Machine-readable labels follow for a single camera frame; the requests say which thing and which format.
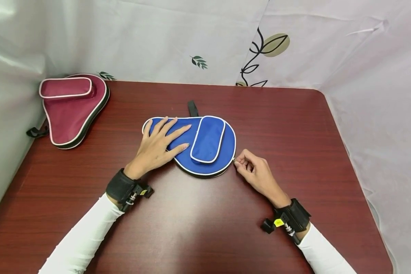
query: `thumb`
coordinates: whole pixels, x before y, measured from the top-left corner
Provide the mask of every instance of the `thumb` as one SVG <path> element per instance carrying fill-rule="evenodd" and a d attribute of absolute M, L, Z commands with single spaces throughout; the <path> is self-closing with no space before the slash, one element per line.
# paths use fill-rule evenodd
<path fill-rule="evenodd" d="M 245 179 L 247 179 L 251 174 L 251 172 L 249 172 L 248 170 L 246 170 L 244 168 L 244 166 L 238 162 L 238 161 L 234 161 L 234 165 L 236 167 L 237 172 L 242 175 Z"/>

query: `white curtain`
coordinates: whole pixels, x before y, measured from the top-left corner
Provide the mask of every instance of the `white curtain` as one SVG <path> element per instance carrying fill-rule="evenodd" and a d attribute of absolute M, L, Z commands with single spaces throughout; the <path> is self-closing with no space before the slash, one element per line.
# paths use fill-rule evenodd
<path fill-rule="evenodd" d="M 0 90 L 25 98 L 24 122 L 6 128 L 3 99 L 0 129 L 19 132 L 6 140 L 19 155 L 45 64 L 55 77 L 320 90 L 395 269 L 411 273 L 411 0 L 0 0 Z"/>
<path fill-rule="evenodd" d="M 45 76 L 44 13 L 34 0 L 0 0 L 0 200 L 42 118 L 37 87 Z"/>

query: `white sleeve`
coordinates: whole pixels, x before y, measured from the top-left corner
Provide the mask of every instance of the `white sleeve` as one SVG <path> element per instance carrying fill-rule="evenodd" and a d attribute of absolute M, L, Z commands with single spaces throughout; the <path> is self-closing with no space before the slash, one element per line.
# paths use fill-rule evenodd
<path fill-rule="evenodd" d="M 124 214 L 104 194 L 56 246 L 38 274 L 82 274 L 111 225 Z"/>
<path fill-rule="evenodd" d="M 303 252 L 315 274 L 356 274 L 312 223 L 298 248 Z"/>

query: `hand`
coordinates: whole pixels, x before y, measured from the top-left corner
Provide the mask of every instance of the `hand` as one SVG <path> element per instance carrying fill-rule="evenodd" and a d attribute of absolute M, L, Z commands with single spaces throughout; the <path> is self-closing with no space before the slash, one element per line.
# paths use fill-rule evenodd
<path fill-rule="evenodd" d="M 234 161 L 234 165 L 249 184 L 263 194 L 275 208 L 286 207 L 291 201 L 288 195 L 279 187 L 269 169 L 268 162 L 244 149 Z"/>
<path fill-rule="evenodd" d="M 189 144 L 185 143 L 175 147 L 173 150 L 166 151 L 170 142 L 174 141 L 191 127 L 190 124 L 186 125 L 166 136 L 169 129 L 177 122 L 177 120 L 178 118 L 175 117 L 172 121 L 166 124 L 168 121 L 168 117 L 166 116 L 155 125 L 151 135 L 150 129 L 153 121 L 148 121 L 145 125 L 139 151 L 135 158 L 125 167 L 124 173 L 126 176 L 131 179 L 139 179 L 146 172 L 161 167 L 189 147 Z"/>

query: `wooden table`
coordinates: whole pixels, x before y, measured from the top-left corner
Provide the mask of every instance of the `wooden table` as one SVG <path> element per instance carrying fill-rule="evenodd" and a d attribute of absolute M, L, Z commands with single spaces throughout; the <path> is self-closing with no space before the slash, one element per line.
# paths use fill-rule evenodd
<path fill-rule="evenodd" d="M 130 161 L 153 116 L 224 118 L 268 160 L 281 187 L 358 273 L 392 266 L 324 96 L 315 90 L 109 82 L 111 98 L 82 145 L 36 140 L 0 204 L 0 274 L 36 273 L 62 237 Z M 311 273 L 282 231 L 260 229 L 271 206 L 234 168 L 192 178 L 170 163 L 155 193 L 108 233 L 87 273 Z"/>

